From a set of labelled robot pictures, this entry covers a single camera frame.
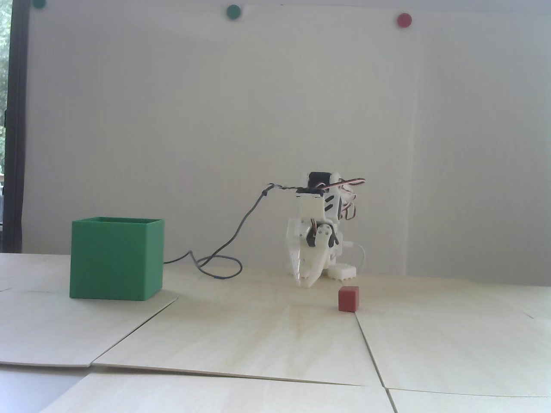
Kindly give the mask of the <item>white serrated gripper finger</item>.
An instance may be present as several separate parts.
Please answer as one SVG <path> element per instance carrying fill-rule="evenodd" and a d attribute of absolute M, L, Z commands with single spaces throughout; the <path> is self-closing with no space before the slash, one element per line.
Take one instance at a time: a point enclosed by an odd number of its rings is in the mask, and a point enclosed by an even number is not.
<path fill-rule="evenodd" d="M 307 287 L 309 268 L 303 259 L 299 245 L 287 245 L 290 273 L 299 287 Z"/>

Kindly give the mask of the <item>white smooth gripper finger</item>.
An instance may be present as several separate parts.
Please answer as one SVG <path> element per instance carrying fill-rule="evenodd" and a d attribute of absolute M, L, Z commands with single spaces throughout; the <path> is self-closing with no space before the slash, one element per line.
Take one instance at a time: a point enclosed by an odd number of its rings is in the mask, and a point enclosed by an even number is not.
<path fill-rule="evenodd" d="M 321 277 L 329 247 L 307 247 L 302 253 L 302 287 L 310 288 Z"/>

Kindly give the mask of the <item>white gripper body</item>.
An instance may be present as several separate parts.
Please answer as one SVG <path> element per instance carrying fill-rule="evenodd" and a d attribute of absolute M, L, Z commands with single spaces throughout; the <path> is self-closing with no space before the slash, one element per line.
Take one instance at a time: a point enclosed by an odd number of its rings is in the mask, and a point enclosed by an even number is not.
<path fill-rule="evenodd" d="M 299 260 L 307 248 L 327 247 L 328 259 L 342 255 L 342 234 L 331 220 L 290 219 L 287 226 L 287 251 L 290 260 Z"/>

